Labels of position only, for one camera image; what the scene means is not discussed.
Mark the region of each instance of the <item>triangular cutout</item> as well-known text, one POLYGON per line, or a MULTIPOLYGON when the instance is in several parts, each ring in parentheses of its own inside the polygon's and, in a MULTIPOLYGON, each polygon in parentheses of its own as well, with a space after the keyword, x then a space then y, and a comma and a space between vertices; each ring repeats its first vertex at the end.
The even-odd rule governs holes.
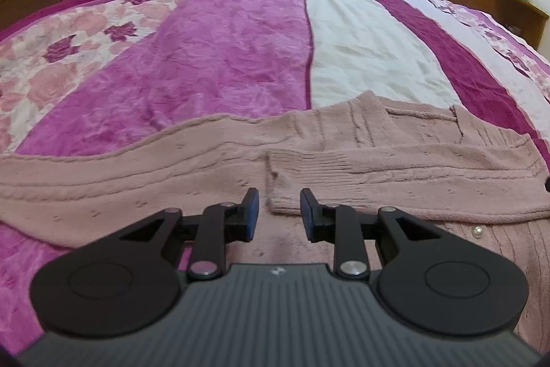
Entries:
POLYGON ((163 219, 155 219, 149 224, 143 227, 140 227, 139 229, 134 230, 133 232, 130 232, 128 235, 125 235, 120 239, 122 241, 143 241, 143 242, 151 241, 155 236, 157 230, 159 230, 160 227, 162 226, 163 222, 164 222, 163 219))
POLYGON ((397 223, 410 241, 435 240, 439 235, 430 232, 425 227, 419 226, 406 218, 397 218, 397 223))

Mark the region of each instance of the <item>pink sweater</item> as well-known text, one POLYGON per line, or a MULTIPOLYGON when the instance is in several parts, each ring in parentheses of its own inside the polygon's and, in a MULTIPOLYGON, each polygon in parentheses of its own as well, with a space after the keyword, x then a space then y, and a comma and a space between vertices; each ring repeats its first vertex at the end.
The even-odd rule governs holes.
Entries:
POLYGON ((274 118, 193 119, 111 154, 2 156, 0 172, 9 173, 0 219, 72 247, 166 207, 200 213, 257 187, 267 201, 256 237, 230 245, 229 261, 331 263, 332 247, 309 244, 297 216, 305 186, 323 202, 396 206, 513 260, 530 285, 518 332, 550 348, 548 169, 529 136, 460 107, 365 93, 274 118))

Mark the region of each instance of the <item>black circular disc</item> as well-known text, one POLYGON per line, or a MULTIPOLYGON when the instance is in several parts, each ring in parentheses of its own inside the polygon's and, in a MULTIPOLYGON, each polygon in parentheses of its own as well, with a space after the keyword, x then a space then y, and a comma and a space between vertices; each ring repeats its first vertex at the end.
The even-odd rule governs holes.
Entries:
POLYGON ((449 336, 514 325, 529 294, 522 271, 474 244, 452 242, 423 241, 398 254, 379 276, 384 302, 413 326, 449 336))
POLYGON ((174 268, 148 251, 125 248, 101 258, 77 252, 47 264, 32 280, 31 302, 48 330, 124 335, 161 318, 179 296, 174 268))

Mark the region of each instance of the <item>bedding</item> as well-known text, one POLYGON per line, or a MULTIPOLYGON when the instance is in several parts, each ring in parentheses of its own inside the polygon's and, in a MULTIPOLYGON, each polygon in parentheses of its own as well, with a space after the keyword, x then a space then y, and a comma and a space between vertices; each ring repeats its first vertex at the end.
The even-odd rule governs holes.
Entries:
MULTIPOLYGON (((0 42, 2 153, 104 154, 186 119, 274 116, 372 90, 391 100, 462 106, 528 134, 550 163, 550 65, 484 14, 439 0, 85 2, 17 24, 0 42)), ((548 350, 548 220, 506 230, 484 225, 479 240, 469 224, 444 225, 529 272, 519 332, 548 350)), ((244 261, 329 260, 325 246, 277 229, 276 248, 244 261)), ((66 250, 0 228, 0 343, 9 351, 41 334, 29 282, 66 250)))

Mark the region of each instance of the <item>bed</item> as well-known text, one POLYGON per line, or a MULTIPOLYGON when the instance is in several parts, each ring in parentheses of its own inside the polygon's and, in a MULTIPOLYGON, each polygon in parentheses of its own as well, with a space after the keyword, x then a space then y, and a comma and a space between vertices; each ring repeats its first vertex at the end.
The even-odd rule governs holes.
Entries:
MULTIPOLYGON (((65 0, 0 40, 5 155, 104 154, 208 114, 274 116, 372 90, 462 105, 529 134, 550 166, 550 64, 487 14, 448 1, 65 0)), ((477 223, 453 230, 538 278, 519 332, 547 351, 550 222, 514 226, 521 254, 492 226, 482 226, 480 239, 472 234, 477 223)), ((29 283, 67 250, 0 224, 0 344, 10 352, 40 336, 29 283)), ((262 261, 304 254, 291 247, 262 261)), ((251 252, 244 261, 257 259, 251 252)))

